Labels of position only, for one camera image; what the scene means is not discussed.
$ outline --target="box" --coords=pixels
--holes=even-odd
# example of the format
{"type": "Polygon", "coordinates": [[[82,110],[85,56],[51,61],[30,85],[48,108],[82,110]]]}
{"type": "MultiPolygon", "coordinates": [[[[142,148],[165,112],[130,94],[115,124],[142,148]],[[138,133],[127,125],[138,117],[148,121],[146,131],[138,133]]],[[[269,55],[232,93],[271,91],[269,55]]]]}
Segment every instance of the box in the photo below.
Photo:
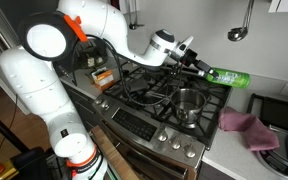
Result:
{"type": "Polygon", "coordinates": [[[115,83],[112,70],[107,69],[106,67],[93,72],[92,77],[96,87],[100,90],[105,90],[115,83]]]}

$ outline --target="dish towel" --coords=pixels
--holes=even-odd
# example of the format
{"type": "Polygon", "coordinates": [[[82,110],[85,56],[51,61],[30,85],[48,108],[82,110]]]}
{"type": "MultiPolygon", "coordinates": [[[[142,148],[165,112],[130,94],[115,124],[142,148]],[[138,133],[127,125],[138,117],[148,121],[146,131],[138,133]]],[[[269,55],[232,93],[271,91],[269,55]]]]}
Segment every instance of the dish towel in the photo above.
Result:
{"type": "Polygon", "coordinates": [[[255,115],[240,113],[231,107],[221,109],[219,127],[224,131],[241,132],[251,151],[272,150],[280,146],[276,134],[255,115]]]}

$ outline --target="stove knob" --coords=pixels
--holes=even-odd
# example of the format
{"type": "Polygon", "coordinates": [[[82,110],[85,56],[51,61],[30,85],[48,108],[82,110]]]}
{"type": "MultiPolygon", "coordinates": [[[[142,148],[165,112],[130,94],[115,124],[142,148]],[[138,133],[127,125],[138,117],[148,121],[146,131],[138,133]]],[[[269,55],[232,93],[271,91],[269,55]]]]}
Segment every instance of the stove knob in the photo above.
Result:
{"type": "Polygon", "coordinates": [[[104,100],[101,104],[101,107],[107,110],[110,107],[110,103],[108,102],[108,100],[104,100]]]}
{"type": "Polygon", "coordinates": [[[189,158],[195,156],[195,148],[192,144],[184,146],[185,155],[189,158]]]}
{"type": "Polygon", "coordinates": [[[164,142],[164,141],[167,140],[168,135],[167,135],[165,129],[163,129],[163,130],[160,132],[160,134],[158,135],[157,138],[158,138],[158,140],[161,141],[161,142],[164,142]]]}
{"type": "Polygon", "coordinates": [[[95,100],[95,104],[99,105],[103,102],[103,99],[96,99],[95,100]]]}
{"type": "Polygon", "coordinates": [[[174,136],[171,140],[170,140],[171,146],[173,149],[177,150],[181,147],[181,139],[180,139],[180,135],[174,136]]]}

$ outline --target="gas stove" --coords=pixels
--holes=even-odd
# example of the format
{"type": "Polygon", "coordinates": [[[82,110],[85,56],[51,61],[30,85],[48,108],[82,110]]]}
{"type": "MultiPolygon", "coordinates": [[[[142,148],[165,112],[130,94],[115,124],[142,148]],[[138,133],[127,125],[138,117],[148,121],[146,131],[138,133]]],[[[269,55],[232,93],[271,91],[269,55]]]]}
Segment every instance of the gas stove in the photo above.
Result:
{"type": "Polygon", "coordinates": [[[127,141],[196,168],[204,150],[211,148],[218,114],[231,87],[210,83],[198,77],[197,70],[182,68],[179,73],[173,72],[168,65],[158,72],[143,68],[130,73],[123,71],[129,96],[138,103],[130,100],[120,80],[103,91],[93,106],[105,123],[127,141]],[[179,88],[197,89],[207,99],[194,128],[183,126],[171,110],[169,96],[179,88]],[[163,97],[162,102],[155,103],[163,97]]]}

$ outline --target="wall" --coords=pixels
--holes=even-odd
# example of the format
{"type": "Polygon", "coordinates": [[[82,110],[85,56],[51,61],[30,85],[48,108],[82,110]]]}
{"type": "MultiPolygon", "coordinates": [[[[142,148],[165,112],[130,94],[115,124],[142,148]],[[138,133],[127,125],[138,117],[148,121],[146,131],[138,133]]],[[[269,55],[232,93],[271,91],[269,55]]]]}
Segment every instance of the wall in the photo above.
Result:
{"type": "Polygon", "coordinates": [[[288,80],[288,13],[268,13],[270,3],[255,0],[249,35],[240,42],[227,32],[240,27],[246,0],[145,0],[139,1],[139,23],[130,31],[130,48],[143,52],[152,32],[167,29],[177,40],[194,36],[190,48],[215,67],[288,80]]]}

